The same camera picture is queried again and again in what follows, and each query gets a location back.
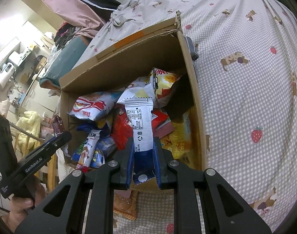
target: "chip bag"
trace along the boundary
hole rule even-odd
[[[189,114],[189,111],[185,112],[180,122],[172,121],[175,130],[160,139],[161,146],[170,150],[174,159],[179,159],[187,164],[190,162],[187,153],[192,150]]]
[[[153,68],[151,77],[154,78],[154,89],[156,103],[155,107],[162,108],[166,106],[171,99],[173,91],[173,85],[180,77],[176,74],[163,71],[162,69]]]
[[[82,120],[98,121],[114,107],[122,91],[95,92],[79,97],[69,115]]]
[[[156,127],[163,123],[169,116],[158,109],[154,109],[152,113],[152,129],[153,134]],[[127,140],[129,137],[133,137],[132,124],[127,118],[126,110],[124,107],[119,108],[119,113],[113,124],[113,131],[111,136],[113,137],[118,150],[124,150],[126,148]]]
[[[124,105],[126,98],[152,98],[155,102],[154,77],[142,76],[133,81],[123,92],[117,103]]]

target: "kitchen appliance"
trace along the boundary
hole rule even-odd
[[[7,63],[6,66],[2,69],[0,72],[0,89],[3,89],[8,82],[8,80],[11,78],[11,76],[15,72],[15,67],[12,63]]]

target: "red snack bag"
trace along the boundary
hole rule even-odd
[[[158,109],[153,110],[153,133],[156,127],[164,122],[167,118],[167,114],[159,111]],[[132,124],[127,118],[127,113],[124,107],[119,108],[119,113],[114,121],[111,136],[114,139],[118,150],[124,150],[126,148],[128,138],[133,137]]]

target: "bed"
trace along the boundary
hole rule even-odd
[[[297,200],[297,19],[289,8],[277,0],[126,0],[75,65],[180,10],[183,33],[199,54],[207,167],[272,231]],[[169,195],[142,196],[139,209],[156,215],[142,211],[137,223],[119,218],[116,233],[164,233],[173,221],[171,202],[164,203]],[[150,229],[158,218],[158,227]]]

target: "cardboard box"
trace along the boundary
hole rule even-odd
[[[182,109],[180,107],[185,103],[194,105],[192,113],[195,118],[191,121],[194,150],[197,151],[194,160],[197,169],[206,168],[206,137],[199,87],[189,49],[180,31],[180,22],[180,19],[172,18],[136,32],[60,78],[61,118],[65,129],[73,135],[68,149],[70,154],[87,136],[75,131],[80,121],[68,115],[77,98],[96,91],[126,87],[137,77],[147,76],[156,67],[180,75],[188,74],[185,76],[187,80],[182,80],[179,85],[181,90],[177,91],[176,97],[173,96],[171,106],[175,115],[175,110]],[[188,92],[189,101],[182,101],[184,97],[188,98],[189,94],[185,94]]]

